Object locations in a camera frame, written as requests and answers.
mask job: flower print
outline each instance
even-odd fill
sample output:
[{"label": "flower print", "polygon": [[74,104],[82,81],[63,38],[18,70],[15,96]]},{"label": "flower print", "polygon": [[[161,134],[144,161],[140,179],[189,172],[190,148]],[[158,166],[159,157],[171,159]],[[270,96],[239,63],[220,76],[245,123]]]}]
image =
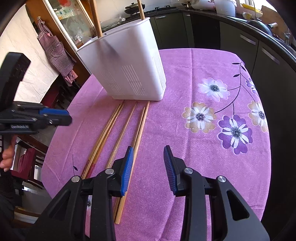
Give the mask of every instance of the flower print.
[{"label": "flower print", "polygon": [[259,125],[261,126],[261,130],[263,132],[267,132],[267,120],[261,103],[252,100],[251,104],[248,104],[248,107],[252,111],[251,113],[249,113],[249,117],[252,119],[253,125]]},{"label": "flower print", "polygon": [[220,101],[220,98],[227,100],[230,92],[227,91],[227,85],[221,80],[214,80],[213,78],[202,79],[202,84],[198,84],[198,92],[201,94],[207,94],[209,99],[213,99],[216,102]]},{"label": "flower print", "polygon": [[191,129],[193,133],[197,133],[200,129],[204,133],[209,133],[215,129],[212,123],[217,118],[213,108],[208,108],[204,103],[194,102],[193,107],[186,107],[183,113],[183,118],[187,119],[185,127]]},{"label": "flower print", "polygon": [[258,92],[257,92],[257,90],[255,88],[254,82],[252,81],[251,78],[248,78],[248,79],[249,80],[246,80],[247,87],[252,89],[253,94],[258,94]]},{"label": "flower print", "polygon": [[219,121],[219,126],[222,132],[218,138],[222,141],[222,146],[225,149],[230,147],[236,155],[247,153],[247,144],[252,143],[252,130],[246,125],[246,120],[234,115],[233,119],[228,116],[223,116],[223,120]]}]

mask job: glass door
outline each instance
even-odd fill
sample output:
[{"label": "glass door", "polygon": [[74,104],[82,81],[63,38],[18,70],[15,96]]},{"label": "glass door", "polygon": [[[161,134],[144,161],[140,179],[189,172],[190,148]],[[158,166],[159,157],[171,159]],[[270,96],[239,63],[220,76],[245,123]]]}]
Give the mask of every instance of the glass door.
[{"label": "glass door", "polygon": [[47,1],[77,49],[96,36],[93,23],[79,0]]}]

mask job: white tile wall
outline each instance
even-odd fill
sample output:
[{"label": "white tile wall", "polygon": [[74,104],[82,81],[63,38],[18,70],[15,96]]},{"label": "white tile wall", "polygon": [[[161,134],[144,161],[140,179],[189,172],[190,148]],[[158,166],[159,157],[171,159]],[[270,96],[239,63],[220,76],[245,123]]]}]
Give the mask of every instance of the white tile wall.
[{"label": "white tile wall", "polygon": [[[165,5],[170,6],[181,6],[182,2],[186,0],[142,0],[145,4],[145,11],[154,10],[155,7],[164,7]],[[98,15],[100,21],[106,21],[111,18],[129,17],[128,14],[124,12],[125,7],[131,5],[132,2],[137,2],[136,0],[96,0],[96,5],[98,8]]]}]

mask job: wooden stick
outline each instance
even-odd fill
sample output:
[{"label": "wooden stick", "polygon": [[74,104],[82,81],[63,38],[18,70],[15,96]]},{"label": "wooden stick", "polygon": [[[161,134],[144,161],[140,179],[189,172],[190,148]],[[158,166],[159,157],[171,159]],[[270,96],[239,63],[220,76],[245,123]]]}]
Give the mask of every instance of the wooden stick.
[{"label": "wooden stick", "polygon": [[137,0],[137,1],[138,1],[139,10],[140,10],[141,20],[144,20],[145,19],[145,15],[144,15],[144,11],[143,11],[141,0]]},{"label": "wooden stick", "polygon": [[107,124],[106,124],[104,130],[101,132],[100,137],[97,139],[97,141],[96,141],[96,143],[95,143],[95,145],[94,145],[94,147],[93,147],[93,149],[92,149],[92,151],[91,151],[91,154],[89,155],[89,158],[88,158],[88,160],[87,160],[87,163],[86,163],[86,165],[85,165],[85,168],[84,168],[84,170],[83,170],[83,172],[82,172],[82,175],[81,175],[82,177],[84,176],[85,171],[86,171],[86,169],[87,169],[87,166],[89,165],[89,162],[90,162],[90,160],[92,159],[92,157],[93,157],[95,151],[98,150],[98,145],[99,145],[99,143],[102,142],[103,133],[106,132],[107,129],[110,127],[110,125],[111,125],[111,120],[112,120],[113,116],[116,116],[116,114],[117,114],[117,112],[118,112],[118,110],[119,110],[119,108],[120,108],[120,105],[121,105],[121,104],[119,104],[118,107],[115,109],[115,111],[113,112],[113,114],[112,114],[112,116],[110,117],[109,121],[107,122]]},{"label": "wooden stick", "polygon": [[[134,155],[133,155],[133,165],[132,165],[132,168],[131,168],[131,176],[133,174],[133,169],[134,169],[134,166],[135,166],[135,161],[136,161],[136,158],[137,158],[137,154],[138,154],[138,150],[139,150],[139,146],[140,146],[140,142],[141,142],[141,138],[142,138],[142,134],[143,134],[143,130],[144,130],[144,125],[145,125],[145,121],[146,121],[146,117],[147,117],[147,112],[148,112],[148,109],[149,109],[149,104],[150,104],[150,101],[147,102],[147,105],[146,105],[146,108],[145,108],[145,113],[144,113],[144,116],[143,116],[143,120],[141,122],[141,127],[140,127],[138,137],[137,137],[137,141],[136,141],[136,144],[135,144]],[[120,220],[121,220],[124,204],[126,202],[127,194],[128,194],[128,190],[126,191],[125,195],[120,199],[119,208],[118,208],[118,212],[117,212],[116,219],[115,219],[116,224],[120,224]]]},{"label": "wooden stick", "polygon": [[131,119],[131,116],[133,115],[133,112],[134,112],[134,110],[135,110],[137,104],[138,104],[138,102],[136,102],[135,105],[133,106],[133,108],[132,108],[132,110],[131,110],[131,112],[130,112],[130,114],[129,114],[127,120],[126,120],[126,123],[125,123],[124,127],[123,127],[122,130],[121,130],[121,133],[120,133],[120,135],[119,135],[119,137],[118,137],[118,139],[117,139],[117,141],[116,141],[116,143],[115,143],[115,146],[114,146],[114,148],[113,148],[113,151],[112,151],[112,153],[111,153],[111,156],[110,156],[110,158],[109,158],[109,160],[108,160],[108,162],[107,162],[106,169],[112,167],[113,159],[114,159],[114,157],[115,157],[115,155],[116,155],[116,153],[117,153],[117,150],[118,150],[119,144],[120,144],[120,142],[121,142],[121,140],[122,140],[122,137],[123,137],[123,135],[124,135],[124,133],[125,133],[125,131],[126,131],[126,127],[128,126],[128,123],[129,123],[129,121],[130,121],[130,119]]},{"label": "wooden stick", "polygon": [[99,16],[97,13],[97,8],[96,8],[96,0],[89,0],[89,6],[91,8],[91,14],[93,15],[93,19],[94,19],[94,26],[96,29],[96,33],[98,35],[98,38],[103,36],[102,33],[102,28],[101,28],[101,23],[99,20]]},{"label": "wooden stick", "polygon": [[[139,130],[140,130],[140,127],[141,127],[141,123],[142,123],[142,120],[143,120],[144,112],[145,112],[145,107],[143,108],[142,113],[140,115],[138,126],[137,126],[137,129],[136,129],[135,135],[134,135],[134,140],[133,140],[133,143],[131,145],[133,148],[135,148],[135,144],[136,144],[136,140],[137,140],[137,137],[138,137],[138,134],[139,134]],[[116,203],[115,203],[115,206],[114,206],[114,210],[113,210],[113,219],[114,219],[114,222],[115,222],[115,219],[116,219],[116,216],[117,216],[117,213],[118,213],[120,199],[121,199],[120,197],[118,197],[116,199]]]},{"label": "wooden stick", "polygon": [[98,150],[99,150],[99,148],[100,148],[100,146],[101,146],[101,144],[102,144],[102,142],[103,142],[103,139],[104,139],[106,133],[108,132],[108,129],[110,128],[112,122],[114,121],[114,119],[115,119],[116,115],[118,114],[120,108],[122,107],[123,103],[124,103],[124,101],[121,102],[121,103],[119,104],[119,106],[117,107],[117,109],[116,109],[115,112],[113,113],[112,117],[110,118],[108,124],[106,125],[104,131],[102,132],[102,134],[101,134],[101,136],[100,136],[100,138],[99,138],[99,141],[97,142],[97,144],[96,144],[96,146],[95,146],[95,149],[94,149],[94,151],[92,152],[91,157],[90,157],[90,159],[89,159],[89,161],[88,161],[88,163],[87,163],[87,166],[85,167],[85,170],[84,170],[84,172],[83,172],[83,175],[81,176],[82,179],[85,179],[85,178],[86,178],[87,173],[89,172],[89,169],[90,169],[90,167],[91,167],[91,164],[92,164],[93,161],[94,161],[94,158],[95,158],[95,156],[96,156],[96,153],[98,152]]},{"label": "wooden stick", "polygon": [[94,166],[96,165],[96,162],[98,161],[98,158],[99,158],[99,156],[101,155],[101,152],[102,152],[102,150],[103,150],[103,147],[104,147],[104,145],[105,145],[105,143],[106,143],[106,141],[107,141],[107,139],[108,139],[108,136],[109,136],[109,134],[110,134],[110,132],[111,132],[111,130],[112,130],[114,124],[115,124],[115,121],[116,121],[117,117],[119,116],[119,114],[120,114],[120,112],[121,112],[123,106],[124,106],[124,104],[121,105],[121,107],[120,107],[118,113],[116,114],[116,116],[115,116],[113,122],[111,123],[109,129],[107,130],[107,133],[106,133],[106,135],[104,136],[103,141],[102,141],[102,143],[101,143],[101,145],[100,145],[100,147],[99,147],[97,153],[95,154],[94,160],[93,160],[93,162],[90,164],[90,168],[89,168],[89,171],[88,171],[87,174],[86,174],[86,178],[90,178],[90,175],[91,175],[91,173],[92,173],[93,170],[94,170]]}]

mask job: apron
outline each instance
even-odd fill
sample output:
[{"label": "apron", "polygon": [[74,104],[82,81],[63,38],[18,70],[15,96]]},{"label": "apron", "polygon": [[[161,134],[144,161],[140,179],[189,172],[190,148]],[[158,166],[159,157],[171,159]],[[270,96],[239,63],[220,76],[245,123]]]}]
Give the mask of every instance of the apron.
[{"label": "apron", "polygon": [[38,20],[38,27],[40,33],[37,39],[45,50],[48,60],[56,67],[57,71],[62,74],[67,84],[69,83],[71,85],[78,77],[73,71],[76,60],[65,50],[63,43],[59,41],[57,36],[53,36],[45,25],[45,22],[41,19]]}]

